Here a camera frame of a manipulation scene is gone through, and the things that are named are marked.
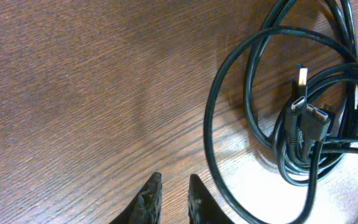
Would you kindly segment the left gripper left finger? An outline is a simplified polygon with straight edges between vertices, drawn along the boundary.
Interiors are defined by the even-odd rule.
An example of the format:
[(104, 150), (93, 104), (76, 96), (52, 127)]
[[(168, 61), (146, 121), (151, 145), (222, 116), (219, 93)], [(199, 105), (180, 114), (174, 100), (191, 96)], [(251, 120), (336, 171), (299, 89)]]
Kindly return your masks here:
[(129, 205), (109, 224), (160, 224), (162, 175), (154, 172)]

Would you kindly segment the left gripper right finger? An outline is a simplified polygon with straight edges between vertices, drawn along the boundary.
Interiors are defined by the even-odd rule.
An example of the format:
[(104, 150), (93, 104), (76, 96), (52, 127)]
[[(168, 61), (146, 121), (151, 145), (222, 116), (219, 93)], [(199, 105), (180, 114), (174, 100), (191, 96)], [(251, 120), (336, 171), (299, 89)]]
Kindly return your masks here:
[(190, 224), (234, 224), (196, 174), (190, 175), (188, 215)]

